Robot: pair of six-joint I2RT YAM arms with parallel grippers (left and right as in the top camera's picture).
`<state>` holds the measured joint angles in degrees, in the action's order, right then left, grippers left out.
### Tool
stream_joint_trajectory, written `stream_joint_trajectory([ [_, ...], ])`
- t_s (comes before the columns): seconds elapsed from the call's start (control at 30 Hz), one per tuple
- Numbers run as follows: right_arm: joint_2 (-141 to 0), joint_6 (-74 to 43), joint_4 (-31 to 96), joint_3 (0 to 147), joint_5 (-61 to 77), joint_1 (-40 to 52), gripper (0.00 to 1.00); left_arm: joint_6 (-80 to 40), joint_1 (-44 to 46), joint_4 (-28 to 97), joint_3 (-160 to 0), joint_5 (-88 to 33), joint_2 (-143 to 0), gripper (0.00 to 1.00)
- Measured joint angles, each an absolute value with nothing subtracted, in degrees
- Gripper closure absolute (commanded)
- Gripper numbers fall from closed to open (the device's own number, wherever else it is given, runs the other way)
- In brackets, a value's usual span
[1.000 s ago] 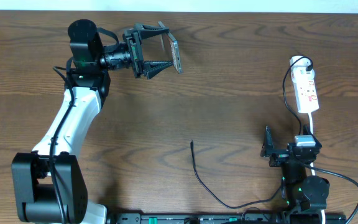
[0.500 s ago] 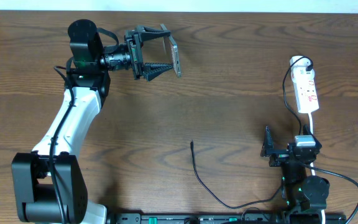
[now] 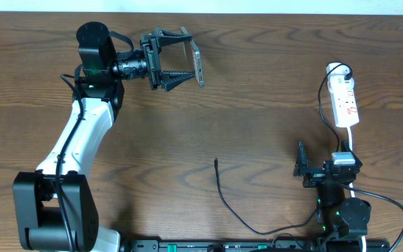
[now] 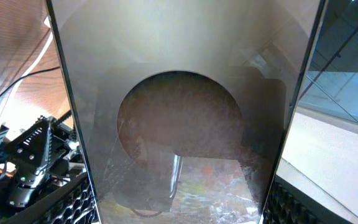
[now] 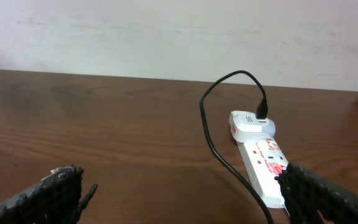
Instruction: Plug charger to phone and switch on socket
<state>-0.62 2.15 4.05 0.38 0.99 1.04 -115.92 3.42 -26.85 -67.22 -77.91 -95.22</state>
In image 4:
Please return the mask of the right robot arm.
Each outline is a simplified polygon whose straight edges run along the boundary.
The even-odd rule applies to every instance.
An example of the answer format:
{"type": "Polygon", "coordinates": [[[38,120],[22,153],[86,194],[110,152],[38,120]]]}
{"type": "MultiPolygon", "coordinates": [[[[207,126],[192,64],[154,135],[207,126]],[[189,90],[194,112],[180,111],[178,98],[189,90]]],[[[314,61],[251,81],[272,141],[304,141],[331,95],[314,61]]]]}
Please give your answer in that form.
{"type": "Polygon", "coordinates": [[[12,141],[0,132],[0,223],[96,223],[76,131],[41,116],[12,141]]]}

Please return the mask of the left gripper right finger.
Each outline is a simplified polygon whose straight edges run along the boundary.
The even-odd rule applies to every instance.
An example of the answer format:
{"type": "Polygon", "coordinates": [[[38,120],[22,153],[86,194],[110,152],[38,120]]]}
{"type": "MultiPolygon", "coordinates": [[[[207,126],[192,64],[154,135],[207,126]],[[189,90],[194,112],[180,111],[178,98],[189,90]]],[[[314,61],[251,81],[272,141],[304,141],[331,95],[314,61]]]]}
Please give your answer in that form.
{"type": "Polygon", "coordinates": [[[279,175],[271,186],[262,219],[262,223],[279,224],[357,222],[357,216],[309,179],[286,180],[279,175]]]}

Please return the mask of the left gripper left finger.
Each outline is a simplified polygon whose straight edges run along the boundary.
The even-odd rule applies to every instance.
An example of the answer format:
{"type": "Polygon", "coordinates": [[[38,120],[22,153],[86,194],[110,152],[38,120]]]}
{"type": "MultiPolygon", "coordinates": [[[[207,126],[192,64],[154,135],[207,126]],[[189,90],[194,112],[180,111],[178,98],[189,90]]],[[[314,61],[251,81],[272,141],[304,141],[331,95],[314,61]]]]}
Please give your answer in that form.
{"type": "Polygon", "coordinates": [[[90,224],[99,221],[87,173],[82,173],[2,224],[90,224]]]}

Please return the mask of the bronze Galaxy smartphone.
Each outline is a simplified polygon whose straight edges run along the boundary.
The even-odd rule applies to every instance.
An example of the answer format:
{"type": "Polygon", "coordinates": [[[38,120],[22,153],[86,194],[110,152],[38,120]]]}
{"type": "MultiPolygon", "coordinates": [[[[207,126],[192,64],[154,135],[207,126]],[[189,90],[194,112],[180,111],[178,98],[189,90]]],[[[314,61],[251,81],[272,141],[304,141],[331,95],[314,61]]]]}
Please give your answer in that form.
{"type": "Polygon", "coordinates": [[[326,1],[47,1],[102,223],[258,223],[326,1]]]}

